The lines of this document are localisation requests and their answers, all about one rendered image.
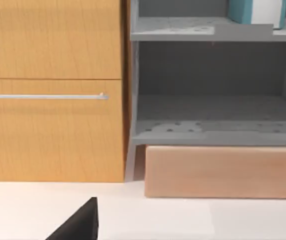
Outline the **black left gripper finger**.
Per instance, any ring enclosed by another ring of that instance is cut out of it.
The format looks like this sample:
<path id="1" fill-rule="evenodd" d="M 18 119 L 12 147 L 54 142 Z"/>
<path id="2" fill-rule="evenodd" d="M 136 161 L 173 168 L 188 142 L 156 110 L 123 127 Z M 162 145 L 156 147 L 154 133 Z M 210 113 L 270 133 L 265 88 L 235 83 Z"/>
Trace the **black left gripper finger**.
<path id="1" fill-rule="evenodd" d="M 98 199 L 90 198 L 45 240 L 97 240 Z"/>

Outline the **wooden cupboard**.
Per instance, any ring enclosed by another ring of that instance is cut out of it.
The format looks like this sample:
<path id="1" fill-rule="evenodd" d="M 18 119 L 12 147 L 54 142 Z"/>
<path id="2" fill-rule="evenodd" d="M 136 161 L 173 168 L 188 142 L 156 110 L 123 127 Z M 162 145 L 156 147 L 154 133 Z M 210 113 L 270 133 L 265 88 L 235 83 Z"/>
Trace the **wooden cupboard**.
<path id="1" fill-rule="evenodd" d="M 122 27 L 122 76 L 119 79 L 24 79 L 24 78 L 0 78 L 6 80 L 120 80 L 122 82 L 122 106 L 123 106 L 123 140 L 124 140 L 124 171 L 128 142 L 128 80 L 127 80 L 127 1 L 121 0 L 121 27 Z"/>

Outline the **pale wooden drawer front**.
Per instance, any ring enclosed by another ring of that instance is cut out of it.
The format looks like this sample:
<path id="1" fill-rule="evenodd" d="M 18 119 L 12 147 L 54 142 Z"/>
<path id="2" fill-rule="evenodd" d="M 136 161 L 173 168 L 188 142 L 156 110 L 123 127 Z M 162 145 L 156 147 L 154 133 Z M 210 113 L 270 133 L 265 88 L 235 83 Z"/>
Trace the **pale wooden drawer front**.
<path id="1" fill-rule="evenodd" d="M 150 145 L 145 195 L 286 199 L 286 147 Z"/>

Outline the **plain wooden drawer front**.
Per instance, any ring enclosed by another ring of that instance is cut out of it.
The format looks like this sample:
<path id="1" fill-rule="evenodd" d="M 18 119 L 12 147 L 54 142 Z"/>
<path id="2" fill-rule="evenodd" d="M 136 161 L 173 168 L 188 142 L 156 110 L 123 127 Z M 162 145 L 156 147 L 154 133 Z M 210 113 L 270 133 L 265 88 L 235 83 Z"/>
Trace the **plain wooden drawer front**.
<path id="1" fill-rule="evenodd" d="M 0 0 L 0 79 L 121 76 L 121 0 Z"/>

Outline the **grey open shelf unit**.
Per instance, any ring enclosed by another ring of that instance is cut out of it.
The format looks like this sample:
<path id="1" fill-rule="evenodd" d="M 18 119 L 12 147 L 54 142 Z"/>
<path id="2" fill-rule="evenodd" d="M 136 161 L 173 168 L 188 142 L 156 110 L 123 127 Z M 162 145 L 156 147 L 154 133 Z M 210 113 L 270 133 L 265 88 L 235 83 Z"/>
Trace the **grey open shelf unit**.
<path id="1" fill-rule="evenodd" d="M 286 147 L 284 26 L 228 17 L 242 0 L 128 0 L 131 127 L 137 146 Z"/>

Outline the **teal and white book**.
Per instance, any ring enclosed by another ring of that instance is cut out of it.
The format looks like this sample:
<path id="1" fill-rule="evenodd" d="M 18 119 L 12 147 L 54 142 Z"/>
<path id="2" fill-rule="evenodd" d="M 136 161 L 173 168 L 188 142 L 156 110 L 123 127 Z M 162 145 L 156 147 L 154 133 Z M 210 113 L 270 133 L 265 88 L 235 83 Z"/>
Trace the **teal and white book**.
<path id="1" fill-rule="evenodd" d="M 282 29 L 285 24 L 286 0 L 229 0 L 227 16 L 245 25 L 273 25 Z"/>

